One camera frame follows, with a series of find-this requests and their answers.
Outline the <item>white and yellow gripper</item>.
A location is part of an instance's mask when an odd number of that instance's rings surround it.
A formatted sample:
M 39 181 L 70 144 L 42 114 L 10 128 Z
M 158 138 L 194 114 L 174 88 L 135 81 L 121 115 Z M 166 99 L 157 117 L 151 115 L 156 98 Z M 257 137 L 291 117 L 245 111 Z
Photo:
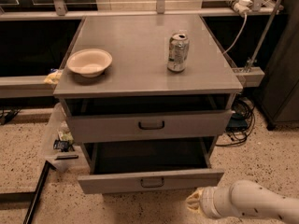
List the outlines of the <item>white and yellow gripper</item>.
M 187 209 L 209 219 L 220 219 L 214 204 L 215 187 L 198 188 L 186 199 Z

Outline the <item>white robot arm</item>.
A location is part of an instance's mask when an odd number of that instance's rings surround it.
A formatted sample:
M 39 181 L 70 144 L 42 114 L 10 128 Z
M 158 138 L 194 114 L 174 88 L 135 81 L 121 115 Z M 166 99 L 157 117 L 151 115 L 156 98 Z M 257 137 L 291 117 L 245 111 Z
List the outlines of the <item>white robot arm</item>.
M 199 188 L 186 199 L 187 208 L 209 219 L 271 218 L 299 224 L 299 200 L 248 180 L 225 187 Z

